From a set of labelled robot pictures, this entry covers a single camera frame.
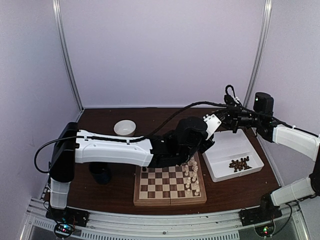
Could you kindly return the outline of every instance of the white tray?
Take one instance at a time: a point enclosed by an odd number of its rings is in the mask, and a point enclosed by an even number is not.
[[[220,182],[241,177],[259,172],[263,168],[264,163],[243,130],[239,129],[237,133],[231,131],[216,132],[213,140],[215,144],[203,154],[212,181]],[[231,160],[240,161],[240,158],[247,156],[249,156],[247,164],[252,168],[234,172],[235,169],[229,167]]]

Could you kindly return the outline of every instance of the chessboard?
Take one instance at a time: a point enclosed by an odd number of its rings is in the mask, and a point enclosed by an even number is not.
[[[198,153],[181,166],[135,171],[135,206],[179,206],[207,201]]]

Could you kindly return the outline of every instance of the dark mug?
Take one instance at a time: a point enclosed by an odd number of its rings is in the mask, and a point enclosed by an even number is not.
[[[111,172],[106,162],[91,162],[89,171],[98,184],[107,184],[111,180]]]

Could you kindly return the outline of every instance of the pile of chess pieces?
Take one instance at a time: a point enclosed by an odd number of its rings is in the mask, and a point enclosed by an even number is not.
[[[193,172],[190,172],[189,171],[189,166],[191,166],[192,165],[192,170],[193,170]],[[185,185],[185,187],[187,188],[187,194],[188,193],[190,193],[191,192],[191,189],[190,189],[190,184],[191,184],[191,181],[194,183],[194,187],[196,187],[197,189],[195,190],[195,193],[194,193],[194,195],[195,196],[198,196],[199,195],[199,192],[200,192],[200,190],[199,190],[199,188],[198,188],[198,186],[199,186],[199,181],[197,180],[197,171],[198,171],[198,169],[199,169],[199,167],[197,166],[198,165],[198,163],[195,161],[195,159],[194,158],[192,158],[188,163],[187,163],[187,165],[185,165],[184,166],[184,175],[186,176],[186,177],[188,177],[187,178],[187,180],[186,180],[186,185]]]
[[[238,170],[239,172],[241,170],[247,170],[247,169],[252,169],[252,167],[248,166],[247,162],[249,161],[249,156],[247,157],[242,157],[239,160],[232,160],[231,163],[229,164],[229,168],[234,168],[234,172],[236,173]]]

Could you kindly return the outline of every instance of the wooden table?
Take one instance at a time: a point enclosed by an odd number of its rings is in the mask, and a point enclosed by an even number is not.
[[[176,108],[111,108],[87,109],[79,128],[90,132],[114,135],[114,125],[124,119],[136,123],[136,136],[146,135],[158,127]],[[171,120],[159,134],[175,129],[181,118],[201,117],[210,114],[212,108],[191,108]],[[190,206],[134,206],[134,184],[136,167],[128,164],[110,163],[112,180],[107,185],[97,184],[88,170],[88,164],[77,164],[75,178],[70,186],[68,206],[119,214],[179,215],[214,213],[242,209],[260,204],[263,194],[279,187],[270,164],[256,138],[248,135],[260,158],[264,162],[261,171],[221,182],[213,182],[201,154],[200,163],[207,194],[205,204]]]

